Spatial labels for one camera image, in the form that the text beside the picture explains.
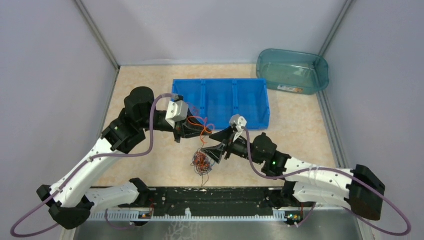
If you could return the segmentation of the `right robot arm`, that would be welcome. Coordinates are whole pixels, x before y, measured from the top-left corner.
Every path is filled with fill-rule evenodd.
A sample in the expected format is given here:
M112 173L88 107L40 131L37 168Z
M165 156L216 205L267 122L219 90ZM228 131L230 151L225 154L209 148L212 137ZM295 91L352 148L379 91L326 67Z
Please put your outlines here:
M364 165L354 169L328 168L297 159L277 150L277 145L265 134L253 142L240 136L231 127L214 133L210 139L219 145L206 147L202 152L220 163L232 155L261 165L266 179L283 180L287 187L281 199L287 206L299 203L322 203L344 207L372 221L381 219L386 186Z

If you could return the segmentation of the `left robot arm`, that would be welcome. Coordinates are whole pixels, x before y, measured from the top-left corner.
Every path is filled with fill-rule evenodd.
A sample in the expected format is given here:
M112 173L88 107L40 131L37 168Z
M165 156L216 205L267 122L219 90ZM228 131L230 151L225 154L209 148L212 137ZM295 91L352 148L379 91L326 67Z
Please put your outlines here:
M93 184L117 161L133 157L132 150L154 132L169 132L174 140L205 137L212 130L189 110L181 95L154 96L151 88L133 89L124 99L117 119L102 132L89 153L65 177L53 185L42 185L39 198L49 208L52 219L72 230L103 210L113 207L150 207L152 194L139 178L108 188Z

